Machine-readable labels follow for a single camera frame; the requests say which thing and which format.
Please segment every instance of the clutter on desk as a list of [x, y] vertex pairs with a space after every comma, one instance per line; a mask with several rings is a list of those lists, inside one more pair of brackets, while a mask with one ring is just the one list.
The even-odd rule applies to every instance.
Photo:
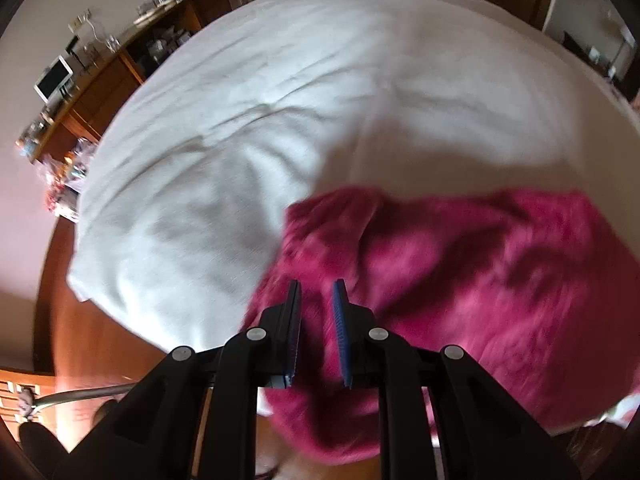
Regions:
[[89, 165], [97, 145], [87, 139], [78, 139], [73, 151], [64, 162], [45, 155], [40, 165], [40, 175], [47, 184], [45, 206], [56, 216], [72, 222], [78, 221], [78, 197], [82, 192]]

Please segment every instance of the white bed sheet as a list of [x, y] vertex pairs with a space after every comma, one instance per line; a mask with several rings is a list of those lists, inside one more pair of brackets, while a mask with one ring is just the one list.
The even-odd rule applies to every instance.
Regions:
[[482, 0], [257, 0], [117, 115], [68, 282], [164, 350], [220, 346], [284, 209], [343, 184], [397, 197], [578, 187], [638, 255], [638, 131], [594, 72]]

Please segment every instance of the red object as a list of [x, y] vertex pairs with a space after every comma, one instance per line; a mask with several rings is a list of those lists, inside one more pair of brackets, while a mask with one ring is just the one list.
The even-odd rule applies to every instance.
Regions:
[[266, 396], [279, 433], [316, 460], [379, 449], [376, 391], [342, 386], [337, 278], [412, 345], [465, 348], [548, 430], [602, 414], [638, 383], [640, 267], [584, 195], [403, 203], [341, 189], [289, 207], [245, 323], [302, 282], [296, 384]]

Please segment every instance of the white wall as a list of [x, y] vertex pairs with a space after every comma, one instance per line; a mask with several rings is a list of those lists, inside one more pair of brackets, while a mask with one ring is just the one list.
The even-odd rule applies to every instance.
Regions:
[[[622, 44], [623, 24], [610, 0], [556, 0], [545, 31], [559, 43], [567, 31], [583, 48], [595, 46], [611, 60]], [[616, 63], [618, 73], [624, 73], [632, 56], [631, 47], [625, 47]]]
[[36, 167], [14, 146], [42, 108], [33, 84], [63, 53], [75, 15], [90, 8], [104, 30], [118, 34], [144, 1], [25, 0], [0, 38], [0, 367], [30, 365], [34, 300], [55, 224]]

